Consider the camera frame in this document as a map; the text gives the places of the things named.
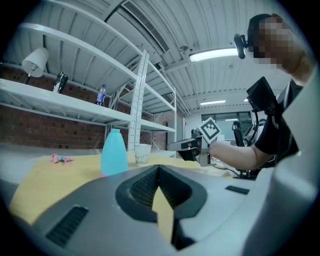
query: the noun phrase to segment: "person's neck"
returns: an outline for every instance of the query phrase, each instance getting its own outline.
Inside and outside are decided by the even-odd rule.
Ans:
[[[299,86],[304,86],[309,80],[315,64],[316,62],[314,58],[304,52],[299,64],[297,65],[297,68],[292,74],[290,74],[293,81]]]

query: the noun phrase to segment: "turquoise bottle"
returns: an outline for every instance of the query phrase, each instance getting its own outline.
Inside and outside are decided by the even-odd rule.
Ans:
[[[128,170],[127,151],[119,129],[111,129],[101,154],[101,176],[110,176]]]

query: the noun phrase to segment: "plastic bottle with blue label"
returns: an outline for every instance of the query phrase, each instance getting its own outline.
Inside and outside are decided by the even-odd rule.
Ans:
[[[101,176],[110,176],[128,170],[127,151],[119,129],[111,129],[101,154]]]
[[[96,97],[95,104],[102,106],[104,104],[105,96],[106,96],[106,85],[103,84]]]

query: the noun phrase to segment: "person's arm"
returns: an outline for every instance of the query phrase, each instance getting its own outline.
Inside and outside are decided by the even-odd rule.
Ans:
[[[240,170],[254,170],[271,158],[256,146],[233,146],[220,141],[213,141],[209,154],[229,166]]]

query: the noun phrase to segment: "table lamp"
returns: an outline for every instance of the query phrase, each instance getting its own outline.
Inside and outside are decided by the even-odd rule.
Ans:
[[[22,68],[28,74],[24,81],[25,84],[28,84],[30,76],[39,78],[43,75],[48,57],[47,49],[39,47],[22,61]]]

